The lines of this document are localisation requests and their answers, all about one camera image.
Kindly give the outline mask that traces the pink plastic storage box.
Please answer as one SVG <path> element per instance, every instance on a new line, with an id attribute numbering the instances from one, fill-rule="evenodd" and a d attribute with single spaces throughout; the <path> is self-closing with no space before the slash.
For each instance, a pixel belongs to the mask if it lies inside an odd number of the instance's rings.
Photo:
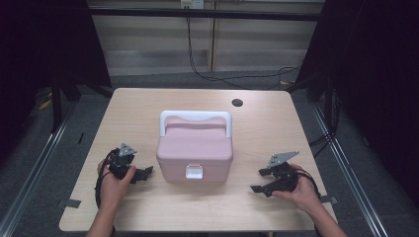
<path id="1" fill-rule="evenodd" d="M 167 182 L 225 182 L 233 161 L 231 114 L 163 111 L 156 159 Z"/>

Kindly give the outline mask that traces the grey tape piece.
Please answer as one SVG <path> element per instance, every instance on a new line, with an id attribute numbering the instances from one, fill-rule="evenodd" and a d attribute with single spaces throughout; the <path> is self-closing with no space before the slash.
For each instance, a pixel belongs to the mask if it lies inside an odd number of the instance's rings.
<path id="1" fill-rule="evenodd" d="M 80 203 L 80 200 L 68 198 L 60 199 L 56 205 L 60 208 L 66 209 L 67 207 L 78 208 Z"/>
<path id="2" fill-rule="evenodd" d="M 333 205 L 333 204 L 336 204 L 336 203 L 338 203 L 338 202 L 339 202 L 337 198 L 332 197 L 332 196 L 329 196 L 329 195 L 326 195 L 326 196 L 321 196 L 321 197 L 319 198 L 319 200 L 320 200 L 322 203 L 330 202 L 332 205 Z"/>

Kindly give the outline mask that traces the black metal stand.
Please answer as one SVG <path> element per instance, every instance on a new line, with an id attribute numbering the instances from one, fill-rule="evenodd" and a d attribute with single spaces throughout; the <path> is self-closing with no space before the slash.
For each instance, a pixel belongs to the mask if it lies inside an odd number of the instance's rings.
<path id="1" fill-rule="evenodd" d="M 323 134 L 309 142 L 310 147 L 321 144 L 315 152 L 317 156 L 333 142 L 340 116 L 340 102 L 333 89 L 330 76 L 320 76 L 308 88 L 308 99 L 314 103 L 314 112 L 319 117 Z"/>

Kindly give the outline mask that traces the white wall power outlet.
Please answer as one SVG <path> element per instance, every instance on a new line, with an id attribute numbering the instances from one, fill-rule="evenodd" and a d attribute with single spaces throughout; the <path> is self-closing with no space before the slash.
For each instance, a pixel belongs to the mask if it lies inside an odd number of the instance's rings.
<path id="1" fill-rule="evenodd" d="M 182 9 L 203 10 L 205 8 L 204 0 L 180 0 Z"/>

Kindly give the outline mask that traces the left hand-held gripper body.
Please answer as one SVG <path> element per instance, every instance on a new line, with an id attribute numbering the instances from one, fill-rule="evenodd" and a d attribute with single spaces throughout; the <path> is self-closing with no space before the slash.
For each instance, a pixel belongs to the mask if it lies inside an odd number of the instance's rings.
<path id="1" fill-rule="evenodd" d="M 136 150 L 126 143 L 122 143 L 120 148 L 116 148 L 109 153 L 107 164 L 109 170 L 117 179 L 121 180 L 126 176 L 135 153 Z"/>

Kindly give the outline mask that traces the metal floor rail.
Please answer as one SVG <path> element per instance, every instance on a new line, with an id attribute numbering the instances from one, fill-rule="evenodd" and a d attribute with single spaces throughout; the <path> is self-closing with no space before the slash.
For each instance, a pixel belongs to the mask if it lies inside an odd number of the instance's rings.
<path id="1" fill-rule="evenodd" d="M 347 180 L 348 186 L 373 235 L 375 237 L 389 237 L 380 217 L 377 214 L 376 209 L 368 198 L 344 150 L 342 149 L 342 146 L 340 145 L 338 139 L 332 134 L 330 128 L 326 125 L 326 118 L 323 111 L 317 105 L 313 105 L 312 109 L 320 125 L 320 128 L 326 137 L 327 144 L 329 145 L 345 179 Z"/>
<path id="2" fill-rule="evenodd" d="M 65 115 L 63 121 L 53 132 L 42 149 L 37 162 L 35 163 L 33 169 L 29 173 L 28 178 L 25 180 L 23 186 L 20 188 L 19 193 L 15 200 L 12 202 L 11 206 L 8 208 L 5 217 L 0 222 L 0 237 L 12 237 L 28 203 L 37 187 L 41 176 L 49 163 L 52 154 L 55 151 L 55 148 L 63 133 L 66 130 L 69 119 L 74 114 L 75 108 L 71 108 Z"/>

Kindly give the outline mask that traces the person's left hand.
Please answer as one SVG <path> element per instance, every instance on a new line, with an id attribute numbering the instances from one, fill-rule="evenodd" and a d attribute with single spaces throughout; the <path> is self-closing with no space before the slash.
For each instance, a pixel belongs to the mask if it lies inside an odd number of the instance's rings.
<path id="1" fill-rule="evenodd" d="M 118 179 L 109 170 L 105 161 L 98 164 L 98 175 L 100 176 L 100 210 L 117 210 L 124 196 L 130 181 L 133 178 L 136 167 L 131 166 L 123 179 Z"/>

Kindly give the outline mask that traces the person's right hand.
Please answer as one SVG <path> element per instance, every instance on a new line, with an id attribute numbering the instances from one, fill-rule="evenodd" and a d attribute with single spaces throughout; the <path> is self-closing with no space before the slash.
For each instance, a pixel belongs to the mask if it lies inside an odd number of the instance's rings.
<path id="1" fill-rule="evenodd" d="M 292 164 L 292 167 L 299 172 L 296 188 L 292 192 L 273 191 L 272 195 L 276 198 L 291 201 L 300 210 L 313 216 L 323 207 L 323 205 L 319 200 L 312 182 L 306 176 L 300 174 L 302 168 L 296 164 Z"/>

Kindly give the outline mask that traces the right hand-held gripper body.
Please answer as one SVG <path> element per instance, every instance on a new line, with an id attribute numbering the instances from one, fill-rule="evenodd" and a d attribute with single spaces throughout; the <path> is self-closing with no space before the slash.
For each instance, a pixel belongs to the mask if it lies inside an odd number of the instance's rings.
<path id="1" fill-rule="evenodd" d="M 273 171 L 274 181 L 265 186 L 273 191 L 292 192 L 296 187 L 297 175 L 296 169 L 288 161 L 297 154 L 298 151 L 273 154 L 266 168 Z"/>

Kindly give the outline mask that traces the dark curtain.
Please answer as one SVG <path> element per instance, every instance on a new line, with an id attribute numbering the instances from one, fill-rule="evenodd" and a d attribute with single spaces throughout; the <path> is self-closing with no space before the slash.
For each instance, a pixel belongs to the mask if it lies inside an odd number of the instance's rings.
<path id="1" fill-rule="evenodd" d="M 325 0 L 297 80 L 332 84 L 419 207 L 419 0 Z"/>
<path id="2" fill-rule="evenodd" d="M 111 80 L 87 0 L 0 0 L 0 161 L 19 143 L 36 92 L 79 98 Z"/>

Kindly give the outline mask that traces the black horizontal bar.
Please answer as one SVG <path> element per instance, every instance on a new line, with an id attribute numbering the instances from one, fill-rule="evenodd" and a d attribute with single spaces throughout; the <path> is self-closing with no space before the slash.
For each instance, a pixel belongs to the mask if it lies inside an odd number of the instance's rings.
<path id="1" fill-rule="evenodd" d="M 250 12 L 227 10 L 183 10 L 183 9 L 144 9 L 144 8 L 108 8 L 91 7 L 91 15 L 101 16 L 133 16 L 133 17 L 179 17 L 179 18 L 208 18 L 208 19 L 240 19 L 240 20 L 276 20 L 318 22 L 321 14 L 314 13 L 279 13 L 279 12 Z"/>

